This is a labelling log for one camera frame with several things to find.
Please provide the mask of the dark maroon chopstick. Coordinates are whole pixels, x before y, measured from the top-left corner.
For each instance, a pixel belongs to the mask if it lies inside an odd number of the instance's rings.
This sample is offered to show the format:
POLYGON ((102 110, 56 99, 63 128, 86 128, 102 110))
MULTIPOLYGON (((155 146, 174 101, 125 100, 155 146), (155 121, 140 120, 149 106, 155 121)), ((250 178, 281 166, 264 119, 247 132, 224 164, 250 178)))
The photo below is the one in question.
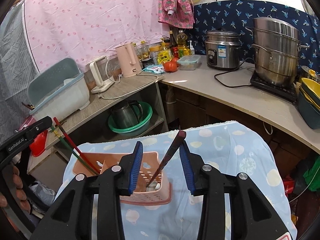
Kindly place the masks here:
POLYGON ((187 133, 185 131, 179 130, 179 132, 176 134, 176 137, 174 138, 171 145, 169 146, 167 152, 165 153, 162 161, 160 162, 159 167, 157 168, 156 172, 153 174, 152 178, 147 183, 146 187, 149 187, 150 184, 161 173, 163 168, 167 165, 167 163, 171 160, 171 158, 177 152, 178 148, 180 147, 182 142, 185 140, 186 136, 187 136, 187 133))

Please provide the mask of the white ceramic spoon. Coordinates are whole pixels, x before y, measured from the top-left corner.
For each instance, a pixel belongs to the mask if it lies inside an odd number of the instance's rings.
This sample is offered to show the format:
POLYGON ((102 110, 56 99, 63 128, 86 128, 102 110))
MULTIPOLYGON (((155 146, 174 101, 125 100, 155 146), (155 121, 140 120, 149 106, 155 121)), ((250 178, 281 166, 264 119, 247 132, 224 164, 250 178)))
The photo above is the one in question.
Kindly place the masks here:
POLYGON ((161 184, 157 181, 153 181, 149 186, 146 187, 146 192, 157 191, 161 187, 161 184))

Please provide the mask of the green chopstick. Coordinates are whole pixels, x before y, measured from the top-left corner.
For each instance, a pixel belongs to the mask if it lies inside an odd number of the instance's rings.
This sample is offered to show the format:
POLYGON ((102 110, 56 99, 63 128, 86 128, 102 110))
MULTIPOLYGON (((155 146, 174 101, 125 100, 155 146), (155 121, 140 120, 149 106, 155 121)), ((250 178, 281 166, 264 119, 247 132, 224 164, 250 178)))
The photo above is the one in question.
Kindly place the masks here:
POLYGON ((79 154, 77 154, 72 148, 71 146, 68 145, 68 143, 61 137, 61 135, 59 135, 59 133, 55 130, 54 126, 51 126, 51 132, 53 132, 55 134, 55 136, 60 140, 60 142, 67 148, 67 150, 69 150, 69 152, 72 153, 72 155, 74 155, 78 161, 80 161, 80 163, 87 168, 88 170, 90 170, 94 175, 98 175, 98 173, 88 165, 88 163, 86 163, 79 154))

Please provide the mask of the red chopstick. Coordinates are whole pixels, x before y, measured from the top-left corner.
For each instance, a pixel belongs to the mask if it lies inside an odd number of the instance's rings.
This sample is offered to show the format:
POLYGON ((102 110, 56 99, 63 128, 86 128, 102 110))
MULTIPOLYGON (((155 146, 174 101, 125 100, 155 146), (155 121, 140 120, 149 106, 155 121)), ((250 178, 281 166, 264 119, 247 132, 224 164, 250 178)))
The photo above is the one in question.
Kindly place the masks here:
POLYGON ((72 148, 74 148, 78 152, 80 158, 86 163, 87 166, 89 166, 91 168, 91 170, 93 171, 94 174, 99 174, 99 170, 89 161, 89 159, 84 155, 84 153, 82 153, 80 151, 80 149, 72 141, 70 136, 66 133, 66 131, 64 130, 64 128, 62 127, 62 125, 60 124, 58 119, 56 117, 53 117, 53 120, 55 121, 56 125, 59 127, 60 131, 63 133, 63 135, 64 135, 65 139, 68 141, 68 143, 72 146, 72 148))

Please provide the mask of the red plastic basin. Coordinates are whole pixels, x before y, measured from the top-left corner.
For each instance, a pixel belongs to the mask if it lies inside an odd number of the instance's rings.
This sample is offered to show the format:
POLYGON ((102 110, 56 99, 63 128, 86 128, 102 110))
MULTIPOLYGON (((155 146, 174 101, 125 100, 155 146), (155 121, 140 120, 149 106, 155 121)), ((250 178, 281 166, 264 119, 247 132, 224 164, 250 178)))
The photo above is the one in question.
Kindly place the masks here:
POLYGON ((39 157, 45 151, 47 134, 48 131, 45 130, 34 139, 33 143, 30 144, 29 148, 33 157, 39 157))

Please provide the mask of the dark kettle under shelf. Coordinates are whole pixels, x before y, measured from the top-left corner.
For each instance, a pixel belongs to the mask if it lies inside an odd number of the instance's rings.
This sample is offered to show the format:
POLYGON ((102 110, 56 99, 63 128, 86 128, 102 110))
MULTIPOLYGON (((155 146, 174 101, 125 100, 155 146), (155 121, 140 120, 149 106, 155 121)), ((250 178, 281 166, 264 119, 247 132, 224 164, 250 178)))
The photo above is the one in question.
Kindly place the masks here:
POLYGON ((143 108, 137 100, 123 100, 111 110, 111 116, 118 129, 126 129, 140 123, 143 108))

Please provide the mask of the teal dish drainer box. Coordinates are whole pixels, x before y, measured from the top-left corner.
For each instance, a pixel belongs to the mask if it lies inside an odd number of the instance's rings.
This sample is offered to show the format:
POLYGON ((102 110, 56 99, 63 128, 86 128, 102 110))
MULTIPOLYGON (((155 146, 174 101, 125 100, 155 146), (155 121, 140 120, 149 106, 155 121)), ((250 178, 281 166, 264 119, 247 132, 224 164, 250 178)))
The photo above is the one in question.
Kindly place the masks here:
POLYGON ((29 114, 36 120, 46 116, 62 120, 90 104, 84 74, 71 58, 65 58, 39 74, 28 86, 35 107, 29 114))

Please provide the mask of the grey striped sheet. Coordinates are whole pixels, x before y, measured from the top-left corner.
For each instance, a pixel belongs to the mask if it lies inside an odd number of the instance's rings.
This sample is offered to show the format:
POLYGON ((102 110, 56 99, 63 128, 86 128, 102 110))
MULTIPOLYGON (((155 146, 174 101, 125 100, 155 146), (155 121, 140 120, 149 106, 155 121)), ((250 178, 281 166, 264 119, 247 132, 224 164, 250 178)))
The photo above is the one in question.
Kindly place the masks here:
POLYGON ((1 142, 11 137, 29 116, 27 88, 37 75, 25 41, 22 4, 1 23, 1 142))

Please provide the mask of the yellow seasoning bag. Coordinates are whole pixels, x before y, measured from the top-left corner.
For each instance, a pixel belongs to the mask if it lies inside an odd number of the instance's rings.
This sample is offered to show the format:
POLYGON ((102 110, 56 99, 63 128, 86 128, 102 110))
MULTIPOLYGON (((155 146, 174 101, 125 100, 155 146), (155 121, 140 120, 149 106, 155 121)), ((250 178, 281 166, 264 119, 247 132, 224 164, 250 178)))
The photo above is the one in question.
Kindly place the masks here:
POLYGON ((166 49, 166 50, 161 50, 159 52, 157 61, 158 61, 158 64, 164 64, 164 63, 171 61, 171 59, 172 59, 171 50, 166 49))

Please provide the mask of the cooking oil bottle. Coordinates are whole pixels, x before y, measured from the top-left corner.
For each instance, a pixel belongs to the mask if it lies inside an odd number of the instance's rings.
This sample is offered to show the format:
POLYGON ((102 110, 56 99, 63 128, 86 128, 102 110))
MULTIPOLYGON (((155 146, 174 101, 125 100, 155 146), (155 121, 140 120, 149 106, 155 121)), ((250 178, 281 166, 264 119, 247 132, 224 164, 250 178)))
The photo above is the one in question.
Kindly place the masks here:
POLYGON ((183 30, 179 30, 177 35, 177 48, 178 48, 179 58, 191 55, 191 51, 187 45, 187 41, 188 41, 187 35, 183 32, 183 30))

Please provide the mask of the steel rice cooker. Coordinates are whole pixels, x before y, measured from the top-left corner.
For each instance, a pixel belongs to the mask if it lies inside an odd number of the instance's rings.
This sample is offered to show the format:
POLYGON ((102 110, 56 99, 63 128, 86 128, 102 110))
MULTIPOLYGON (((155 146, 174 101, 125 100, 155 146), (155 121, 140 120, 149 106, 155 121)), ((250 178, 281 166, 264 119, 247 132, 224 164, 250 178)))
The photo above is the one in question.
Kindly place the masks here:
POLYGON ((234 70, 240 65, 240 35, 232 31, 209 31, 206 35, 206 57, 210 68, 234 70))

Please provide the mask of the black induction cooktop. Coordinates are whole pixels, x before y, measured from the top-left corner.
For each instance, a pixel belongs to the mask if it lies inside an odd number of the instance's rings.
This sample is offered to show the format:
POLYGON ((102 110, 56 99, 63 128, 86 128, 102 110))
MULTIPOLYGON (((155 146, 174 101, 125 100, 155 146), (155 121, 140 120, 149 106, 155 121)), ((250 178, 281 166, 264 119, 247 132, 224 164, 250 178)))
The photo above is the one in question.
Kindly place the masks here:
POLYGON ((265 90, 271 94, 274 94, 276 96, 279 96, 283 99, 286 99, 287 101, 290 101, 292 103, 297 101, 297 93, 295 90, 294 85, 282 87, 282 86, 276 86, 271 83, 266 82, 262 78, 259 77, 259 75, 254 71, 253 75, 250 79, 250 83, 252 86, 265 90))

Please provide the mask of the pink dotted curtain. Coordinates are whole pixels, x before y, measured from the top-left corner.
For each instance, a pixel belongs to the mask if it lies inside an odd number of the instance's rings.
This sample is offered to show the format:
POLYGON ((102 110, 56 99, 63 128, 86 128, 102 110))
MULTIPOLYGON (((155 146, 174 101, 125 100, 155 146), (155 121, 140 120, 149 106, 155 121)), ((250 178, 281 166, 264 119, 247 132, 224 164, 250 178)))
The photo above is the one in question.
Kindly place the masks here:
POLYGON ((34 62, 44 71, 72 58, 82 72, 116 48, 168 35, 158 21, 158 0, 25 0, 25 31, 34 62))

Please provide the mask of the green plastic bag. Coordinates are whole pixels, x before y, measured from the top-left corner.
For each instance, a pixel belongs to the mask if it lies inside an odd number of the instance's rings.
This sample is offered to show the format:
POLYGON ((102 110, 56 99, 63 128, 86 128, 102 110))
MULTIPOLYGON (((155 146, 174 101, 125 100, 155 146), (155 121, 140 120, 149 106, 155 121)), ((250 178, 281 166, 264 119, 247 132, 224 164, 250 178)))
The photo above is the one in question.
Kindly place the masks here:
POLYGON ((303 177, 307 184, 307 190, 315 193, 319 193, 320 189, 320 158, 317 158, 313 167, 308 169, 303 177))

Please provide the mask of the navy floral cloth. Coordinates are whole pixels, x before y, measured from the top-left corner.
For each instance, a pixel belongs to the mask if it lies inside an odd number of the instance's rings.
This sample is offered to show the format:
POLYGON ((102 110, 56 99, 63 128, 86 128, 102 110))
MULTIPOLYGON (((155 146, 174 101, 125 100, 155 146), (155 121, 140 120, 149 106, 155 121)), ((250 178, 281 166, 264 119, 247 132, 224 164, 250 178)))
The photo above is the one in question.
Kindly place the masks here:
POLYGON ((206 53, 206 34, 209 31, 224 30, 239 34, 242 47, 240 59, 252 58, 254 50, 253 34, 246 30, 253 27, 253 20, 270 17, 283 20, 299 31, 302 48, 299 54, 299 66, 307 66, 319 74, 319 19, 306 12, 287 5, 256 1, 226 0, 198 4, 194 7, 195 24, 190 31, 196 54, 206 53))

